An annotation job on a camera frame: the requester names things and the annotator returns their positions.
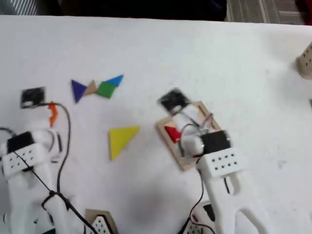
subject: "wooden tray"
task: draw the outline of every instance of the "wooden tray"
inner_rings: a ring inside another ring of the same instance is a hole
[[[202,101],[195,101],[193,102],[193,105],[196,106],[199,109],[199,119],[201,121],[204,120],[205,116],[207,116],[210,112],[207,110],[205,105],[202,103]],[[163,118],[162,120],[158,121],[156,123],[156,128],[158,129],[159,134],[162,136],[163,140],[166,142],[167,146],[169,147],[172,155],[174,156],[176,162],[178,163],[179,167],[183,171],[187,171],[188,169],[191,169],[194,167],[194,165],[184,164],[182,161],[182,158],[180,156],[180,152],[176,148],[174,142],[171,140],[169,134],[165,130],[165,126],[170,127],[176,127],[175,123],[172,121],[171,117]],[[217,130],[221,130],[220,126],[217,124],[215,119],[213,119],[213,126]]]

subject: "tan triangle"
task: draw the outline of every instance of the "tan triangle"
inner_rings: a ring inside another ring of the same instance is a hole
[[[89,84],[88,88],[86,89],[86,91],[84,91],[83,96],[86,95],[90,95],[90,94],[94,94],[97,91],[97,86],[96,86],[96,82],[93,80],[91,81],[91,83]]]

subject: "wire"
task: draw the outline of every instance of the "wire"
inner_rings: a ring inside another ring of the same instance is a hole
[[[194,125],[196,125],[197,128],[199,128],[199,124],[196,123],[196,121],[193,118],[191,118],[188,114],[184,113],[183,111],[180,111],[180,113],[186,116]]]
[[[37,108],[39,106],[49,106],[50,103],[42,103],[42,104],[39,104],[37,106],[34,106],[33,108]],[[63,162],[58,170],[58,178],[57,178],[57,192],[60,193],[60,176],[61,176],[61,173],[62,173],[62,170],[63,170],[63,167],[65,165],[65,162],[68,158],[68,155],[69,155],[69,148],[70,148],[70,139],[71,139],[71,121],[70,121],[70,115],[69,115],[69,112],[67,110],[67,108],[62,105],[61,103],[57,103],[55,102],[54,105],[56,106],[60,106],[64,112],[66,113],[66,116],[67,116],[67,121],[68,121],[68,138],[67,138],[67,148],[66,148],[66,154],[65,154],[65,157],[63,159]]]
[[[194,225],[197,225],[197,226],[200,226],[200,227],[208,228],[208,229],[210,229],[210,231],[211,231],[213,234],[215,234],[214,230],[213,230],[210,226],[208,226],[208,225],[206,225],[206,224],[196,223],[196,222],[193,222],[193,220],[192,220],[192,213],[193,213],[193,210],[194,210],[195,207],[200,203],[200,201],[203,199],[203,196],[204,196],[204,182],[203,182],[203,179],[202,179],[202,177],[201,177],[201,172],[200,172],[200,170],[198,170],[198,173],[199,173],[200,181],[201,181],[201,195],[200,195],[200,198],[199,198],[198,202],[192,207],[191,212],[190,212],[190,215],[189,215],[189,218],[190,218],[191,222],[192,222]]]
[[[15,151],[13,151],[13,153],[16,154],[17,157],[19,157],[25,164],[28,168],[30,168],[30,166],[28,165],[28,163],[21,157],[19,156]],[[33,174],[38,178],[38,180],[40,180],[40,182],[47,188],[47,190],[49,190],[49,192],[51,191],[51,189],[49,189],[49,187],[42,181],[42,179],[37,175],[36,172],[34,172],[34,170],[31,170],[33,172]]]
[[[20,155],[18,155],[15,151],[13,151],[13,153],[15,153],[16,156],[19,157],[19,158],[26,164],[26,166],[27,166],[28,168],[30,168],[30,166],[28,165],[28,163],[27,163]],[[51,199],[54,195],[58,195],[58,196],[64,201],[65,205],[66,205],[67,207],[69,207],[69,209],[71,209],[71,210],[74,212],[74,214],[75,214],[88,228],[90,228],[95,234],[97,234],[97,231],[95,230],[95,228],[92,227],[92,225],[77,211],[77,209],[70,203],[70,201],[69,201],[66,197],[64,197],[64,195],[63,195],[62,193],[55,192],[55,191],[51,190],[51,189],[42,181],[42,179],[37,175],[37,173],[34,172],[33,169],[32,169],[31,171],[32,171],[32,173],[35,175],[35,177],[37,177],[38,180],[39,180],[39,181],[46,187],[46,189],[49,191],[49,196],[48,196],[48,197],[42,202],[42,204],[41,204],[41,206],[43,207],[44,210],[46,210],[45,207],[44,207],[45,203],[46,203],[49,199]]]
[[[206,115],[206,117],[205,117],[205,119],[204,119],[204,121],[203,121],[203,123],[201,124],[201,128],[203,128],[204,127],[204,125],[205,125],[205,123],[210,119],[210,118],[212,118],[212,121],[211,121],[211,123],[210,123],[210,126],[212,125],[212,122],[213,122],[213,120],[214,120],[214,116],[213,116],[213,113],[209,113],[208,115]]]
[[[39,106],[49,106],[50,103],[42,103],[42,104],[39,104],[37,106],[34,106],[32,108],[37,108]],[[87,226],[89,227],[94,233],[97,233],[96,230],[92,227],[92,225],[84,218],[82,217],[82,215],[75,209],[75,207],[62,195],[62,193],[60,192],[60,176],[61,176],[61,173],[62,173],[62,170],[63,170],[63,167],[65,165],[65,162],[68,158],[68,155],[69,155],[69,148],[70,148],[70,140],[71,140],[71,120],[70,120],[70,115],[69,115],[69,112],[67,110],[67,108],[61,104],[61,103],[57,103],[55,102],[54,105],[56,106],[60,106],[64,112],[66,113],[66,117],[67,117],[67,121],[68,121],[68,137],[67,137],[67,148],[66,148],[66,153],[65,153],[65,156],[64,156],[64,159],[63,159],[63,162],[58,170],[58,177],[57,177],[57,193],[50,193],[50,195],[46,198],[46,200],[44,202],[47,202],[51,197],[53,197],[55,194],[57,194],[60,198],[63,199],[63,201],[65,202],[66,206],[68,208],[70,208],[74,213],[75,215],[77,215],[77,217]]]
[[[8,134],[10,134],[11,137],[16,137],[16,133],[12,129],[5,128],[5,127],[0,127],[0,131],[5,131]]]

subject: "white table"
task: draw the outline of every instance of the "white table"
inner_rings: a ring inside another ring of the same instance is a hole
[[[181,172],[155,130],[166,115],[156,100],[173,87],[202,100],[248,157],[276,233],[312,233],[312,81],[294,65],[312,27],[1,16],[0,32],[0,125],[22,132],[31,118],[48,118],[48,110],[19,106],[22,89],[45,86],[73,122],[64,193],[110,211],[121,234],[176,233],[199,198],[198,173]],[[119,74],[110,100],[74,104],[72,78],[100,83]],[[66,141],[59,112],[55,128]],[[140,132],[111,162],[108,130],[132,125]],[[3,178],[0,189],[2,213]]]

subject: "robotic arm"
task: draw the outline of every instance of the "robotic arm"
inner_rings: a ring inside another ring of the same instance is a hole
[[[178,89],[164,95],[159,102],[172,115],[177,130],[181,132],[179,148],[184,162],[196,163],[206,185],[215,216],[215,220],[209,222],[213,231],[234,234],[235,214],[241,211],[259,234],[272,234],[267,213],[253,193],[245,158],[231,146],[227,133],[216,131],[211,124],[205,127],[208,120],[212,121],[211,116],[200,123],[198,109]],[[231,179],[233,194],[226,189],[226,177]]]
[[[10,233],[44,233],[53,228],[59,234],[70,233],[64,202],[54,196],[45,204],[45,212],[40,205],[49,191],[31,172],[33,170],[49,189],[56,190],[50,161],[61,151],[60,136],[52,129],[26,132],[1,145],[2,172],[8,183],[11,207],[4,221]]]

